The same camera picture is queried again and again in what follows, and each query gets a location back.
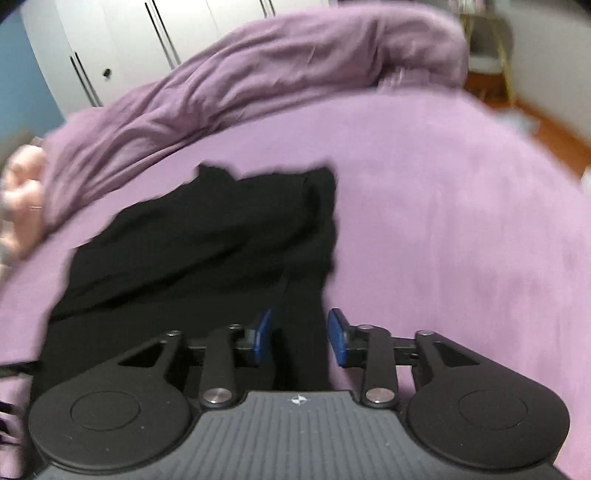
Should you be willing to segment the black garment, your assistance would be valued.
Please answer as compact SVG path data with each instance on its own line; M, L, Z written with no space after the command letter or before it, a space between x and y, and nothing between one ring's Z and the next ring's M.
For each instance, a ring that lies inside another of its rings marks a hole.
M239 381L327 389L335 193L325 166L238 179L200 165L192 181L122 210L71 260L32 396L168 331L203 338L264 315L270 361Z

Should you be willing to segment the purple bed sheet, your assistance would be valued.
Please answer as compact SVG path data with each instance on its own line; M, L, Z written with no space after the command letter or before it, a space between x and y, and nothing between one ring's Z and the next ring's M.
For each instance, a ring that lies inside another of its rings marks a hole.
M34 358L72 251L201 162L338 176L329 305L394 335L444 336L559 394L558 466L590 475L590 199L544 148L460 93L341 95L201 139L78 212L1 290L1 358Z

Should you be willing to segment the purple crumpled blanket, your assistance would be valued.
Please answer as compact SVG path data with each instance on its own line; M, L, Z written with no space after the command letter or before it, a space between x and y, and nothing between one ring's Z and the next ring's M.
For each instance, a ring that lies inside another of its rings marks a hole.
M162 79L47 134L43 225L122 187L217 131L335 93L461 87L468 46L458 19L428 5L353 4L246 24Z

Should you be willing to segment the white wardrobe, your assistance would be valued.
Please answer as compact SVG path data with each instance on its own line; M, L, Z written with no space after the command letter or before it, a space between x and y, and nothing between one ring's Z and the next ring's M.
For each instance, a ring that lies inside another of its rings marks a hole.
M102 107L156 81L254 20L329 0L36 0L20 8L40 71L62 116Z

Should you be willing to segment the gold-legged chair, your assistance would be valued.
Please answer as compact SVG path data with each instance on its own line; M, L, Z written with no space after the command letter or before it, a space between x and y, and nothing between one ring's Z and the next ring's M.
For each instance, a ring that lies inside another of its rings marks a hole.
M470 51L469 71L500 75L507 103L514 107L517 102L511 68L514 40L508 21L491 11L462 12L459 19Z

